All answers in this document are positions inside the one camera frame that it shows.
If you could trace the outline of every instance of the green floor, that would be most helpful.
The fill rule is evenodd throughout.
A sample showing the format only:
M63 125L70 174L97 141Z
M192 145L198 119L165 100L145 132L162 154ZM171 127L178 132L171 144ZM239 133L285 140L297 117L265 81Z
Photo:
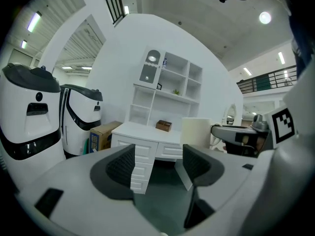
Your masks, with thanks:
M135 194L135 205L158 230L169 236L185 231L184 221L192 188L187 191L174 163L155 161L145 195Z

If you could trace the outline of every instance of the arched wall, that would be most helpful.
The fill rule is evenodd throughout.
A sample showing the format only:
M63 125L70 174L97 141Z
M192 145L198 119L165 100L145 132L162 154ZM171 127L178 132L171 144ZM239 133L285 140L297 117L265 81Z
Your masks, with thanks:
M93 64L87 87L102 92L102 123L125 120L146 46L164 49L203 68L198 117L221 122L225 109L234 103L235 124L241 124L243 95L222 63L186 31L147 14L129 14L118 23Z

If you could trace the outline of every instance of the railing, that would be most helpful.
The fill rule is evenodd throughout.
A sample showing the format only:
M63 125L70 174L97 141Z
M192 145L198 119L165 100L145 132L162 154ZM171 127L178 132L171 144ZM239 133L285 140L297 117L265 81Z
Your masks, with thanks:
M118 20L125 17L123 1L122 0L106 0L110 15L113 19L113 24L115 24Z
M296 84L296 65L237 83L242 94L289 87Z

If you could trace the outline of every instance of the drawer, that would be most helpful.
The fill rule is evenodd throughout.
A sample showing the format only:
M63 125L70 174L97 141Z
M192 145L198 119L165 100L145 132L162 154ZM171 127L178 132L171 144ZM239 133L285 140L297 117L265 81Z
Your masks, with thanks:
M182 159L183 149L180 145L159 143L156 157Z
M153 164L135 162L135 167L131 178L149 180L152 172Z
M112 147L135 144L135 161L141 163L154 163L158 143L134 139L113 134Z
M131 179L130 189L133 190L134 193L145 194L148 188L148 180L140 180L140 179Z

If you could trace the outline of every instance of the cardboard box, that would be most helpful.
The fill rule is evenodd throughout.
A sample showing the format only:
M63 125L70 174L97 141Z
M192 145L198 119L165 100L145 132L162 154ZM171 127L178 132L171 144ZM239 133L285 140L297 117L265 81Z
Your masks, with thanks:
M91 128L89 139L89 153L93 153L93 148L95 148L96 151L110 148L110 144L112 141L112 131L121 124L122 123L119 121L113 121L105 125Z
M169 132L171 130L172 123L164 120L159 120L156 124L156 128Z

